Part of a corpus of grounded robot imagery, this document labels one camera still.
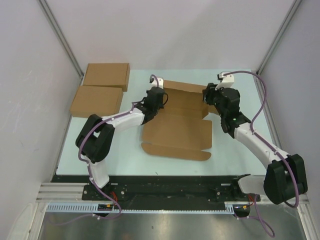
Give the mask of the left aluminium frame post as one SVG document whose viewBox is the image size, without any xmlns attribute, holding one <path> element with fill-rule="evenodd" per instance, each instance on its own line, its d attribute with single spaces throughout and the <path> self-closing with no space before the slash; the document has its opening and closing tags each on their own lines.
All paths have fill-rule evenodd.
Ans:
<svg viewBox="0 0 320 240">
<path fill-rule="evenodd" d="M 62 49 L 66 53 L 69 61 L 71 62 L 74 70 L 76 71 L 77 75 L 82 79 L 84 76 L 84 72 L 82 71 L 79 62 L 76 59 L 76 56 L 67 40 L 65 37 L 65 34 L 63 33 L 60 24 L 58 23 L 50 5 L 46 0 L 37 0 L 36 1 L 42 10 L 45 18 L 47 19 L 52 31 L 54 32 L 55 36 L 57 37 Z"/>
</svg>

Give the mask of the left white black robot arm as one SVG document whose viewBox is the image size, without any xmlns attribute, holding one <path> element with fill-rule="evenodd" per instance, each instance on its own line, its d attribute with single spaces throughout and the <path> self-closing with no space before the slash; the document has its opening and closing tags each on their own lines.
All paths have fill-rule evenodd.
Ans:
<svg viewBox="0 0 320 240">
<path fill-rule="evenodd" d="M 93 194 L 98 199 L 105 200 L 111 193 L 111 188 L 107 185 L 110 177 L 105 159 L 110 152 L 115 133 L 151 121 L 159 110 L 164 108 L 167 102 L 163 98 L 167 95 L 162 87 L 153 86 L 146 91 L 142 100 L 133 102 L 127 111 L 105 117 L 96 114 L 88 117 L 75 145 L 78 148 L 78 159 L 86 163 L 89 179 L 95 185 Z"/>
</svg>

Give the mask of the aluminium front rail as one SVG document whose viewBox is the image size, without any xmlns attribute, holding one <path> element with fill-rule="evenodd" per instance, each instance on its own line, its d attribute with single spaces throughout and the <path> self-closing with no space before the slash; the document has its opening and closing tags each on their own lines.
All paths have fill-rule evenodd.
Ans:
<svg viewBox="0 0 320 240">
<path fill-rule="evenodd" d="M 105 199 L 102 200 L 83 200 L 82 193 L 84 190 L 85 185 L 55 185 L 51 184 L 43 184 L 40 187 L 37 199 L 39 201 L 52 201 L 52 202 L 86 202 L 86 203 L 102 203 L 105 202 L 107 204 L 111 204 L 114 200 L 110 196 L 106 196 Z M 129 201 L 120 202 L 121 207 L 129 207 L 131 205 L 134 206 L 146 206 L 146 207 L 163 207 L 163 206 L 172 206 L 172 207 L 179 207 L 179 206 L 187 206 L 187 205 L 194 205 L 200 204 L 203 206 L 208 206 L 209 204 L 216 205 L 218 203 L 248 203 L 249 200 L 253 199 L 253 197 L 249 197 L 247 200 L 244 201 L 212 201 L 208 198 L 204 197 L 134 197 Z"/>
</svg>

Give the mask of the right aluminium frame post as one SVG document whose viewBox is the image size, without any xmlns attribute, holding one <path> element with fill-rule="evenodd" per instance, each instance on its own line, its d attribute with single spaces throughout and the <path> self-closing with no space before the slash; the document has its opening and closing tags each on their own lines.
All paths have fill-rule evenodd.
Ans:
<svg viewBox="0 0 320 240">
<path fill-rule="evenodd" d="M 271 44 L 269 48 L 266 51 L 266 54 L 262 58 L 260 64 L 258 65 L 258 68 L 255 70 L 255 73 L 258 75 L 261 75 L 262 72 L 264 71 L 266 65 L 272 58 L 272 55 L 276 51 L 276 48 L 280 44 L 282 38 L 284 37 L 288 27 L 290 26 L 294 16 L 296 15 L 297 11 L 299 10 L 301 4 L 303 3 L 303 0 L 294 0 L 287 11 L 282 23 L 280 24 L 274 38 L 271 41 Z"/>
</svg>

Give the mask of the cardboard box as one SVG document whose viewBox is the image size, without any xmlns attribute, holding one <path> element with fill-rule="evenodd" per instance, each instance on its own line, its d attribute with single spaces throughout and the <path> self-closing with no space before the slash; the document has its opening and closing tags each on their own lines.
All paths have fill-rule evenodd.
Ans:
<svg viewBox="0 0 320 240">
<path fill-rule="evenodd" d="M 205 117 L 204 85 L 165 80 L 163 109 L 144 124 L 141 147 L 152 156 L 207 161 L 212 154 L 213 124 Z"/>
<path fill-rule="evenodd" d="M 89 63 L 83 85 L 121 88 L 127 92 L 130 70 L 129 63 Z"/>
<path fill-rule="evenodd" d="M 122 99 L 121 88 L 82 85 L 77 89 L 69 111 L 78 118 L 88 118 L 92 114 L 111 116 L 120 111 Z"/>
</svg>

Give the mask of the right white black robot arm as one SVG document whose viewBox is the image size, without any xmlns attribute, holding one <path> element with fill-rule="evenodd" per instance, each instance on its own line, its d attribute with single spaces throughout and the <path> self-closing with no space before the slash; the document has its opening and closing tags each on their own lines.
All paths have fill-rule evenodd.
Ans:
<svg viewBox="0 0 320 240">
<path fill-rule="evenodd" d="M 245 174 L 237 178 L 237 184 L 230 188 L 235 200 L 258 194 L 278 205 L 308 191 L 303 158 L 281 150 L 251 128 L 251 120 L 240 111 L 238 90 L 209 83 L 202 94 L 203 102 L 216 108 L 223 132 L 247 147 L 266 169 L 265 176 Z"/>
</svg>

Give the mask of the aluminium frame post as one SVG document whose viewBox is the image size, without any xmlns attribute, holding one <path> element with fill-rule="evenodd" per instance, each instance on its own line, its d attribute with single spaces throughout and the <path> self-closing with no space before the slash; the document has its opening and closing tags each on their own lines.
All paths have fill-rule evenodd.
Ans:
<svg viewBox="0 0 320 240">
<path fill-rule="evenodd" d="M 266 51 L 266 54 L 262 58 L 260 64 L 258 65 L 258 68 L 255 70 L 255 73 L 258 75 L 261 75 L 262 72 L 264 71 L 266 65 L 272 58 L 272 55 L 276 51 L 276 48 L 280 44 L 282 38 L 284 37 L 288 27 L 290 26 L 294 16 L 296 15 L 297 11 L 299 10 L 301 4 L 303 3 L 303 0 L 294 0 L 287 11 L 282 23 L 280 24 L 274 38 L 271 41 L 271 44 L 269 48 Z"/>
<path fill-rule="evenodd" d="M 79 62 L 76 59 L 76 56 L 67 40 L 65 37 L 65 34 L 63 33 L 60 24 L 58 23 L 50 5 L 46 0 L 37 0 L 36 1 L 42 10 L 45 18 L 47 19 L 52 31 L 54 32 L 55 36 L 57 37 L 62 49 L 66 53 L 69 61 L 71 62 L 74 70 L 76 71 L 77 75 L 82 79 L 84 76 L 84 72 L 82 71 Z"/>
</svg>

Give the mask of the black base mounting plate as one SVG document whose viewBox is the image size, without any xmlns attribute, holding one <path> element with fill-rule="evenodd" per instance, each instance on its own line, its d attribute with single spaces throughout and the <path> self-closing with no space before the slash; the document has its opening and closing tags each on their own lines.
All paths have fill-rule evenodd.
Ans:
<svg viewBox="0 0 320 240">
<path fill-rule="evenodd" d="M 54 175 L 53 183 L 84 183 L 82 200 L 99 201 L 110 196 L 116 201 L 127 202 L 137 197 L 174 198 L 203 197 L 214 202 L 245 201 L 257 190 L 241 190 L 243 176 L 142 176 L 112 175 L 109 183 L 100 190 L 87 175 Z"/>
</svg>

